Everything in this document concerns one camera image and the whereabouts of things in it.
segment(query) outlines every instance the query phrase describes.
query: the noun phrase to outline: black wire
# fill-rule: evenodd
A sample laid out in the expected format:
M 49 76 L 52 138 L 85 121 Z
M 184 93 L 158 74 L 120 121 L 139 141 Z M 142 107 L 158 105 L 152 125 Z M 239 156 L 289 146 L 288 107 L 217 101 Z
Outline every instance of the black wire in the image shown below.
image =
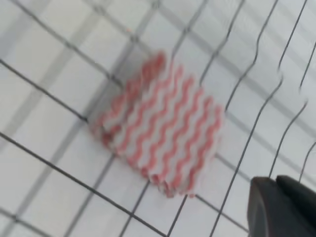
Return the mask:
M 80 186 L 86 188 L 87 190 L 91 191 L 92 193 L 94 193 L 95 195 L 99 196 L 100 198 L 102 198 L 103 200 L 109 202 L 110 204 L 112 204 L 113 206 L 115 206 L 116 208 L 118 208 L 119 210 L 125 212 L 128 215 L 131 215 L 134 219 L 138 220 L 139 222 L 141 222 L 142 224 L 144 224 L 145 226 L 147 226 L 148 228 L 150 228 L 151 230 L 155 231 L 157 234 L 161 235 L 161 236 L 165 236 L 164 233 L 162 233 L 161 231 L 159 231 L 157 228 L 153 227 L 152 225 L 148 224 L 146 221 L 144 221 L 143 219 L 139 218 L 138 216 L 136 216 L 135 214 L 133 214 L 132 212 L 130 212 L 129 210 L 127 210 L 126 208 L 120 206 L 119 204 L 117 204 L 116 202 L 114 202 L 113 200 L 111 200 L 110 198 L 108 198 L 107 196 L 103 195 L 102 193 L 100 193 L 99 191 L 95 190 L 94 188 L 90 187 L 89 185 L 85 184 L 84 182 L 82 182 L 81 180 L 77 179 L 76 177 L 74 177 L 73 175 L 67 173 L 66 171 L 64 171 L 63 169 L 55 166 L 54 164 L 52 164 L 51 162 L 45 160 L 44 158 L 42 158 L 41 156 L 39 156 L 38 154 L 34 153 L 33 151 L 31 151 L 30 149 L 24 147 L 22 144 L 16 142 L 15 140 L 13 140 L 12 138 L 10 138 L 9 136 L 3 134 L 2 132 L 0 132 L 0 137 L 3 138 L 4 140 L 6 140 L 7 142 L 15 145 L 16 147 L 22 149 L 23 151 L 25 151 L 26 153 L 30 154 L 33 158 L 39 160 L 40 162 L 46 164 L 47 166 L 49 166 L 50 168 L 52 168 L 53 170 L 57 171 L 58 173 L 66 176 L 67 178 L 71 179 L 72 181 L 74 181 L 75 183 L 79 184 Z
M 229 36 L 231 35 L 231 32 L 232 32 L 234 23 L 235 23 L 235 21 L 236 21 L 238 15 L 239 15 L 239 13 L 240 13 L 240 10 L 242 9 L 242 7 L 243 7 L 243 5 L 244 5 L 244 3 L 245 3 L 245 0 L 242 0 L 242 1 L 239 3 L 239 5 L 238 5 L 238 7 L 237 7 L 237 9 L 236 9 L 236 11 L 235 11 L 235 13 L 234 13 L 234 15 L 233 15 L 233 18 L 232 18 L 232 20 L 231 20 L 231 22 L 230 22 L 230 25 L 229 25 L 229 27 L 228 27 L 228 31 L 227 31 L 226 37 L 224 38 L 224 40 L 220 43 L 220 45 L 217 47 L 217 49 L 216 49 L 216 50 L 214 51 L 214 53 L 212 54 L 211 59 L 208 61 L 207 65 L 206 65 L 206 67 L 205 67 L 205 70 L 203 71 L 203 73 L 202 73 L 202 75 L 201 75 L 201 78 L 200 78 L 200 80 L 199 80 L 199 84 L 200 84 L 200 85 L 202 85 L 202 83 L 203 83 L 203 81 L 204 81 L 204 79 L 205 79 L 205 76 L 206 76 L 206 74 L 207 74 L 209 68 L 211 67 L 211 65 L 212 65 L 212 63 L 213 63 L 213 61 L 214 61 L 214 59 L 219 55 L 219 53 L 221 52 L 221 50 L 222 50 L 222 49 L 224 48 L 224 46 L 226 45 L 226 43 L 227 43 L 227 41 L 228 41 L 228 39 L 229 39 Z
M 146 192 L 146 190 L 147 190 L 149 184 L 150 184 L 150 181 L 147 181 L 147 183 L 146 183 L 146 185 L 144 186 L 144 188 L 143 188 L 143 190 L 142 190 L 140 196 L 138 197 L 138 199 L 137 199 L 137 201 L 136 201 L 136 204 L 134 205 L 134 208 L 133 208 L 133 210 L 132 210 L 132 213 L 133 213 L 133 214 L 135 214 L 135 212 L 136 212 L 136 210 L 137 210 L 137 208 L 138 208 L 138 206 L 139 206 L 141 200 L 143 199 L 143 197 L 144 197 L 144 195 L 145 195 L 145 192 Z M 125 223 L 125 225 L 124 225 L 124 227 L 123 227 L 123 229 L 121 230 L 121 233 L 119 234 L 118 237 L 123 237 L 123 236 L 124 236 L 124 233 L 125 233 L 125 231 L 126 231 L 128 225 L 129 225 L 131 219 L 132 219 L 132 217 L 129 216 L 128 219 L 127 219 L 127 221 L 126 221 L 126 223 Z
M 111 165 L 115 159 L 115 155 L 112 154 L 111 158 L 108 160 L 108 162 L 105 164 L 103 170 L 101 171 L 99 177 L 97 178 L 97 181 L 95 182 L 93 189 L 97 190 L 103 181 L 104 177 L 106 176 L 108 170 L 111 168 Z M 88 207 L 88 204 L 90 203 L 91 199 L 93 198 L 93 193 L 89 193 L 88 197 L 85 199 L 83 204 L 81 205 L 79 211 L 76 213 L 75 217 L 71 221 L 71 224 L 67 228 L 65 234 L 63 237 L 68 237 L 76 227 L 78 221 L 80 220 L 81 216 L 83 215 L 84 211 Z
M 291 127 L 291 125 L 295 122 L 295 120 L 297 119 L 297 117 L 298 117 L 298 116 L 303 112 L 303 110 L 306 108 L 306 105 L 307 105 L 307 102 L 304 104 L 304 106 L 301 108 L 301 110 L 297 113 L 297 115 L 291 120 L 291 122 L 289 123 L 289 125 L 286 127 L 286 129 L 285 129 L 285 131 L 284 131 L 284 133 L 283 133 L 283 135 L 282 135 L 282 138 L 281 138 L 281 140 L 280 140 L 280 143 L 279 143 L 279 145 L 278 145 L 278 148 L 277 148 L 277 151 L 276 151 L 276 156 L 275 156 L 275 158 L 274 158 L 274 160 L 273 160 L 272 167 L 271 167 L 270 172 L 269 172 L 269 178 L 270 178 L 271 175 L 272 175 L 273 168 L 274 168 L 274 166 L 275 166 L 275 164 L 276 164 L 276 160 L 277 160 L 278 153 L 279 153 L 279 151 L 280 151 L 282 142 L 283 142 L 283 140 L 284 140 L 284 138 L 285 138 L 285 135 L 286 135 L 287 131 L 289 130 L 289 128 Z
M 304 164 L 303 164 L 303 168 L 302 168 L 302 171 L 300 173 L 300 178 L 299 178 L 299 182 L 301 182 L 301 179 L 302 179 L 302 176 L 303 176 L 303 173 L 304 173 L 304 169 L 305 169 L 305 165 L 306 165 L 306 162 L 307 162 L 307 159 L 308 159 L 308 156 L 310 155 L 311 151 L 313 150 L 314 146 L 316 145 L 316 142 L 314 142 L 310 149 L 308 150 L 307 154 L 306 154 L 306 157 L 305 157 L 305 160 L 304 160 Z
M 308 63 L 307 63 L 307 66 L 306 66 L 306 69 L 304 71 L 304 75 L 302 77 L 302 80 L 301 80 L 301 83 L 300 83 L 300 88 L 302 87 L 303 85 L 303 82 L 304 82 L 304 79 L 305 79 L 305 76 L 306 76 L 306 73 L 310 67 L 310 64 L 311 64 L 311 61 L 312 61 L 312 58 L 313 58 L 313 55 L 314 55 L 314 52 L 315 52 L 315 47 L 316 47 L 316 41 L 315 41 L 315 44 L 314 44 L 314 47 L 313 47 L 313 50 L 312 50 L 312 53 L 311 53 L 311 56 L 310 56 L 310 59 L 308 60 Z
M 228 190 L 227 190 L 227 192 L 226 192 L 226 194 L 225 194 L 224 201 L 223 201 L 223 203 L 222 203 L 222 206 L 221 206 L 221 208 L 220 208 L 220 211 L 219 211 L 219 213 L 218 213 L 218 215 L 217 215 L 217 218 L 216 218 L 216 220 L 215 220 L 215 223 L 214 223 L 214 226 L 213 226 L 213 228 L 212 228 L 210 237 L 213 236 L 214 231 L 215 231 L 215 228 L 216 228 L 216 225 L 217 225 L 217 223 L 218 223 L 218 220 L 219 220 L 219 218 L 220 218 L 220 216 L 221 216 L 221 214 L 222 214 L 222 212 L 223 212 L 224 205 L 225 205 L 226 200 L 227 200 L 227 198 L 228 198 L 228 194 L 229 194 L 229 192 L 230 192 L 230 190 L 231 190 L 231 188 L 232 188 L 233 182 L 234 182 L 235 177 L 236 177 L 236 175 L 237 175 L 237 173 L 238 173 L 239 167 L 240 167 L 241 162 L 242 162 L 242 159 L 243 159 L 243 157 L 244 157 L 244 155 L 245 155 L 245 153 L 246 153 L 246 150 L 247 150 L 247 148 L 248 148 L 248 145 L 249 145 L 249 142 L 250 142 L 250 140 L 251 140 L 252 134 L 253 134 L 253 132 L 254 132 L 254 130 L 255 130 L 255 128 L 256 128 L 257 122 L 258 122 L 258 120 L 259 120 L 259 117 L 260 117 L 260 115 L 261 115 L 263 109 L 265 108 L 265 106 L 268 104 L 268 102 L 273 98 L 273 96 L 275 95 L 275 93 L 276 93 L 276 92 L 279 90 L 279 88 L 281 87 L 282 82 L 283 82 L 283 79 L 281 79 L 281 81 L 280 81 L 280 83 L 278 84 L 278 86 L 273 90 L 273 92 L 269 95 L 269 97 L 266 99 L 266 101 L 264 102 L 264 104 L 263 104 L 262 107 L 260 108 L 260 111 L 259 111 L 259 113 L 258 113 L 258 115 L 257 115 L 256 120 L 255 120 L 255 123 L 254 123 L 254 125 L 253 125 L 253 127 L 252 127 L 252 129 L 251 129 L 250 134 L 249 134 L 249 137 L 248 137 L 248 140 L 247 140 L 247 142 L 246 142 L 246 145 L 245 145 L 245 147 L 244 147 L 244 149 L 243 149 L 243 151 L 242 151 L 242 154 L 241 154 L 241 157 L 240 157 L 239 162 L 238 162 L 238 164 L 237 164 L 236 170 L 235 170 L 235 172 L 234 172 L 234 174 L 233 174 L 232 180 L 231 180 L 231 182 L 230 182 L 230 184 L 229 184 Z
M 250 71 L 250 70 L 253 68 L 253 66 L 256 64 L 256 61 L 257 61 L 257 58 L 258 58 L 258 53 L 259 53 L 259 43 L 260 43 L 260 39 L 261 39 L 262 33 L 264 32 L 265 28 L 267 27 L 267 24 L 268 24 L 268 22 L 269 22 L 269 19 L 270 19 L 272 13 L 274 12 L 274 9 L 275 9 L 277 3 L 278 3 L 278 0 L 275 0 L 275 2 L 273 3 L 273 6 L 272 6 L 272 8 L 271 8 L 271 10 L 270 10 L 270 12 L 269 12 L 269 15 L 268 15 L 266 21 L 264 22 L 264 24 L 263 24 L 263 26 L 262 26 L 262 28 L 261 28 L 261 30 L 260 30 L 260 33 L 259 33 L 259 35 L 258 35 L 257 42 L 256 42 L 256 54 L 255 54 L 255 57 L 254 57 L 252 63 L 248 66 L 248 68 L 245 70 L 245 72 L 244 72 L 244 73 L 241 75 L 241 77 L 238 79 L 237 84 L 234 86 L 233 91 L 232 91 L 232 93 L 231 93 L 231 95 L 230 95 L 230 97 L 229 97 L 229 99 L 228 99 L 227 104 L 226 104 L 225 110 L 228 109 L 228 107 L 229 107 L 229 105 L 230 105 L 230 103 L 231 103 L 231 101 L 232 101 L 232 98 L 233 98 L 233 96 L 234 96 L 234 94 L 235 94 L 235 92 L 236 92 L 236 90 L 237 90 L 239 84 L 241 83 L 241 81 L 247 76 L 247 74 L 249 73 L 249 71 Z
M 9 213 L 8 211 L 4 210 L 3 208 L 0 207 L 0 214 L 5 216 L 6 218 L 9 218 L 11 220 L 13 220 L 15 223 L 20 224 L 21 226 L 33 231 L 34 233 L 42 236 L 42 237 L 51 237 L 49 234 L 45 233 L 44 231 L 40 230 L 39 228 L 21 220 L 20 218 L 18 218 L 16 215 L 13 215 L 11 213 Z
M 292 39 L 293 34 L 294 34 L 294 32 L 295 32 L 296 26 L 297 26 L 297 24 L 298 24 L 298 22 L 299 22 L 299 20 L 300 20 L 300 18 L 301 18 L 301 15 L 302 15 L 302 13 L 303 13 L 304 8 L 305 8 L 306 2 L 307 2 L 307 0 L 304 1 L 303 6 L 302 6 L 302 8 L 301 8 L 301 11 L 300 11 L 300 13 L 299 13 L 299 15 L 298 15 L 298 17 L 297 17 L 297 19 L 296 19 L 296 21 L 295 21 L 295 24 L 294 24 L 294 27 L 293 27 L 293 29 L 292 29 L 291 35 L 290 35 L 290 37 L 289 37 L 288 40 L 287 40 L 286 46 L 285 46 L 285 48 L 284 48 L 284 50 L 283 50 L 282 56 L 281 56 L 280 61 L 279 61 L 279 63 L 278 63 L 278 67 L 277 67 L 278 70 L 279 70 L 280 67 L 281 67 L 281 63 L 282 63 L 282 61 L 283 61 L 283 57 L 284 57 L 284 55 L 285 55 L 285 53 L 286 53 L 286 51 L 287 51 L 287 48 L 288 48 L 288 46 L 289 46 L 289 44 L 290 44 L 290 42 L 291 42 L 291 39 Z

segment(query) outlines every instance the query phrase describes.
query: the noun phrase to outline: wire rack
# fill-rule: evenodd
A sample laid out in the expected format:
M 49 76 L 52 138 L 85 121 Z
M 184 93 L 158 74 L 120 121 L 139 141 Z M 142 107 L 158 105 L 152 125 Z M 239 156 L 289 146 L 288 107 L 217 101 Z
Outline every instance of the wire rack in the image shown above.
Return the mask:
M 312 0 L 0 1 L 1 236 L 243 237 L 251 177 L 316 190 L 315 12 Z M 162 197 L 85 126 L 159 48 L 226 104 L 193 199 Z

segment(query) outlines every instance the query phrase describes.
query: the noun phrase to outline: cleaning sponge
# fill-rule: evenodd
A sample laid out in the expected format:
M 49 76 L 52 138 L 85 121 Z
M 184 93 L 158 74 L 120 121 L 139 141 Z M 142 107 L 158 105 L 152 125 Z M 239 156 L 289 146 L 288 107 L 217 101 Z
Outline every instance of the cleaning sponge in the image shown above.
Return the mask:
M 193 196 L 215 156 L 224 109 L 182 65 L 159 52 L 144 63 L 93 134 L 167 197 Z

